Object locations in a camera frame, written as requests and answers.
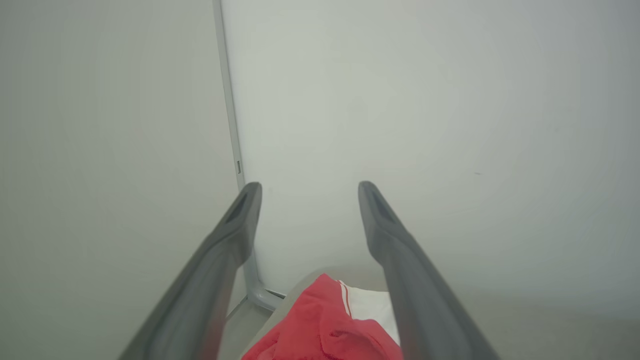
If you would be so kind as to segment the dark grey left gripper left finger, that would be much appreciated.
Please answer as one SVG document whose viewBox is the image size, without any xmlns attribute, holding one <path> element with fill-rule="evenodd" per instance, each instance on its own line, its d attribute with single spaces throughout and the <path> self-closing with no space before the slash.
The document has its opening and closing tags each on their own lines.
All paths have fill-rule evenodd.
<svg viewBox="0 0 640 360">
<path fill-rule="evenodd" d="M 247 183 L 118 360 L 217 360 L 237 271 L 252 254 L 262 186 Z"/>
</svg>

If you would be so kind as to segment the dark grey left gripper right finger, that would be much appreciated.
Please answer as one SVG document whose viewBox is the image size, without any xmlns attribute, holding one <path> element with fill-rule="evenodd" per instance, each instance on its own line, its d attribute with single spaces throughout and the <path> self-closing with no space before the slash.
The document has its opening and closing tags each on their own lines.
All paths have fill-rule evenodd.
<svg viewBox="0 0 640 360">
<path fill-rule="evenodd" d="M 500 360 L 378 187 L 358 185 L 370 255 L 383 269 L 404 360 Z"/>
</svg>

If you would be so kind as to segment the red and white basketball jersey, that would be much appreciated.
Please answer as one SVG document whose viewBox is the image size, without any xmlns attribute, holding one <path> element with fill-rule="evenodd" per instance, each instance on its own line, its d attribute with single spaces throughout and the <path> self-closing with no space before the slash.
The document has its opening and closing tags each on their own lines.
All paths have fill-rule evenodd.
<svg viewBox="0 0 640 360">
<path fill-rule="evenodd" d="M 322 273 L 240 360 L 404 358 L 390 294 Z"/>
</svg>

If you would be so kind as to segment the grey fabric sofa cushion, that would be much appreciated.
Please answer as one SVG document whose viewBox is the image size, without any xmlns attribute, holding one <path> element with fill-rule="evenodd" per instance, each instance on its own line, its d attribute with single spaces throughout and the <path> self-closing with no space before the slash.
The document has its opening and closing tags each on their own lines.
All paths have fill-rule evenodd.
<svg viewBox="0 0 640 360">
<path fill-rule="evenodd" d="M 640 320 L 590 316 L 471 288 L 454 292 L 501 360 L 640 360 Z"/>
</svg>

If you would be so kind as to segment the grey metal frame pole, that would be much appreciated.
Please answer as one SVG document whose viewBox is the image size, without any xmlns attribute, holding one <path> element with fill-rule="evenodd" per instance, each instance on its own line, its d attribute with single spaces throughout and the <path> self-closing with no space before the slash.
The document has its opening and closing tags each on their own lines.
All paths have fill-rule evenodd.
<svg viewBox="0 0 640 360">
<path fill-rule="evenodd" d="M 236 171 L 237 187 L 240 191 L 245 187 L 245 172 L 243 168 L 242 150 L 238 132 L 238 122 L 234 105 L 233 85 L 229 58 L 227 54 L 226 30 L 223 18 L 222 0 L 212 0 L 214 9 L 215 36 L 221 65 L 222 87 L 224 89 L 227 119 L 230 129 L 231 148 L 233 153 L 234 167 Z M 255 248 L 251 249 L 251 254 L 243 266 L 247 300 L 270 312 L 274 312 L 281 305 L 282 298 L 277 294 L 268 291 L 263 282 L 259 279 L 258 262 L 255 255 Z"/>
</svg>

